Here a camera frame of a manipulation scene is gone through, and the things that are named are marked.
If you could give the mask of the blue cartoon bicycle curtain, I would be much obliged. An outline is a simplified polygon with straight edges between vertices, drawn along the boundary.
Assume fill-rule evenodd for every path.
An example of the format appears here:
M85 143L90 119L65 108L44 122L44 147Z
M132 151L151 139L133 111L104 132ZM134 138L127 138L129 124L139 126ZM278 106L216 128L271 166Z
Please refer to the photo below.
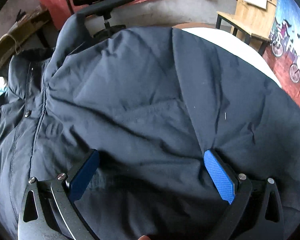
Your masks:
M300 107L300 8L294 0L277 0L269 39L263 58Z

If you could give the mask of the white bed sheet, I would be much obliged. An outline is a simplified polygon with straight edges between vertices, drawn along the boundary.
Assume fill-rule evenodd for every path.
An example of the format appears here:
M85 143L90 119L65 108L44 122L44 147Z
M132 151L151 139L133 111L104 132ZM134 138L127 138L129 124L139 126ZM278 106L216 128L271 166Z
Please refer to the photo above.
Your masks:
M220 29L206 27L182 28L182 30L214 43L215 45L236 55L254 66L267 77L271 78L280 88L282 88L278 78L275 76L263 57L254 48L245 44L237 37L234 37L234 35Z

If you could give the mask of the small wooden side table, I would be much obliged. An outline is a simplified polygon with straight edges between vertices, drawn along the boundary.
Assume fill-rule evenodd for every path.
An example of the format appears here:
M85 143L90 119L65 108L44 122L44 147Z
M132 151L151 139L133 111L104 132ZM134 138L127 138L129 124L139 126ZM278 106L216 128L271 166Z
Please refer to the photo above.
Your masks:
M265 0L266 7L261 8L247 0L236 0L234 14L217 12L216 28L221 28L221 22L231 25L231 33L247 45L254 48L260 55L264 54L270 44L277 0Z

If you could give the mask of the dark navy padded jacket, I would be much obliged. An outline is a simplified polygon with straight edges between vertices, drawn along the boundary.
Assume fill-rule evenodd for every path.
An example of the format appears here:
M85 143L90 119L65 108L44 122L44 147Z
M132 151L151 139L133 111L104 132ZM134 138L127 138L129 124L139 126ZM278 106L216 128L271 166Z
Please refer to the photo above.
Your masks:
M228 207L203 166L210 148L275 180L283 237L300 239L300 108L206 39L145 27L97 42L73 15L53 51L12 57L0 95L0 224L12 239L29 178L56 178L92 148L100 166L77 207L101 239L209 237Z

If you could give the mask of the wooden desk with shelves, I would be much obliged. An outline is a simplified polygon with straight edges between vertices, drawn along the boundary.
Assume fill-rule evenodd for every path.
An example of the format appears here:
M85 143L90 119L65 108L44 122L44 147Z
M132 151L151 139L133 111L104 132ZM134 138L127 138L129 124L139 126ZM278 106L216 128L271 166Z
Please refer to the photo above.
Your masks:
M0 71L14 54L21 51L21 46L31 36L36 35L42 45L48 47L49 43L44 37L43 27L49 22L51 22L49 11L40 5L15 22L10 30L0 37Z

